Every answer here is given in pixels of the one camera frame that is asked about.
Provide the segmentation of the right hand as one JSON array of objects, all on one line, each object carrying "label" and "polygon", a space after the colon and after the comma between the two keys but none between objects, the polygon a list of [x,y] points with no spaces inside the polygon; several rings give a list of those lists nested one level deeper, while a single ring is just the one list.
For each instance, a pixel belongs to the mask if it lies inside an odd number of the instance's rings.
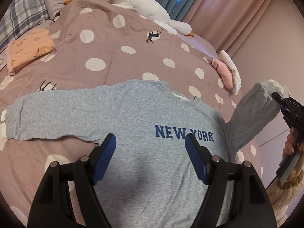
[{"label": "right hand", "polygon": [[296,139],[294,137],[295,128],[291,128],[290,132],[287,136],[287,141],[285,142],[285,146],[283,149],[283,156],[285,155],[292,155],[295,152],[295,149],[299,151],[303,151],[303,143],[299,146],[296,146]]}]

